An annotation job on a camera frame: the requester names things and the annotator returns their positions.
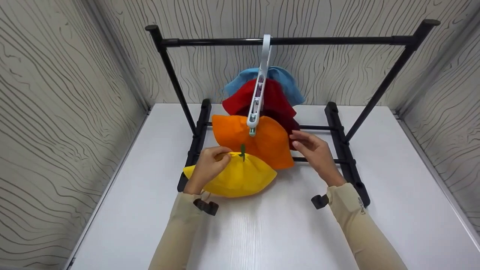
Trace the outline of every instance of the wall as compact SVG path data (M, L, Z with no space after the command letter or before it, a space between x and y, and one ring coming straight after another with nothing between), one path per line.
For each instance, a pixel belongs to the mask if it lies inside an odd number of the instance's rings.
M480 233L480 30L405 123Z
M144 110L79 0L0 1L0 268L59 269Z
M113 35L122 46L150 102L178 102L150 35L158 24L165 38L338 37L411 35L425 18L438 19L382 105L396 108L410 86L457 30L473 0L101 0ZM273 65L298 81L305 104L364 105L402 47L388 45L277 46ZM223 86L239 71L259 65L257 47L169 49L188 102L220 102Z

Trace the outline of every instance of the white table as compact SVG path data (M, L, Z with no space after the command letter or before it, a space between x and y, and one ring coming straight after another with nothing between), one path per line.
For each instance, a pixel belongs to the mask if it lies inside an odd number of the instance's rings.
M196 120L199 104L190 105ZM296 106L300 124L327 125L324 106ZM339 106L348 130L362 107ZM225 114L213 105L212 114ZM331 149L325 132L316 133ZM156 104L77 253L72 270L147 269L177 195L192 134L179 104ZM211 129L205 147L216 145ZM480 253L387 107L351 140L368 207L410 270L478 269ZM280 171L262 193L213 200L189 269L357 269L329 207L311 197L326 185L308 165Z

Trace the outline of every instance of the forearm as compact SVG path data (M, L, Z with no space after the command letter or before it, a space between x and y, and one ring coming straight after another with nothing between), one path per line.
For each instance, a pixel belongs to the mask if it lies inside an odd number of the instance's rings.
M148 270L182 270L186 268L193 238L202 220L202 212L193 204L199 195L179 193L165 232Z
M351 184L328 188L333 215L360 270L405 270L402 259L366 212Z

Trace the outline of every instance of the person's left hand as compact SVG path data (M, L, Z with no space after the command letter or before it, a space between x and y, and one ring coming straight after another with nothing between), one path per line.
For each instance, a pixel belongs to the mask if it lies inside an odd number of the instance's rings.
M231 160L229 152L232 152L232 150L223 146L204 148L183 192L186 194L200 194L204 186L219 175L228 165Z

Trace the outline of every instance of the yellow hat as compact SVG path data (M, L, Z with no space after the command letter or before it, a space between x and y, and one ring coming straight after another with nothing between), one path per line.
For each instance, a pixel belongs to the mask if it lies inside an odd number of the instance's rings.
M270 166L261 159L245 154L245 161L238 152L232 156L227 167L204 190L225 197L243 197L253 195L263 190L276 176ZM192 176L195 165L183 168L188 179Z

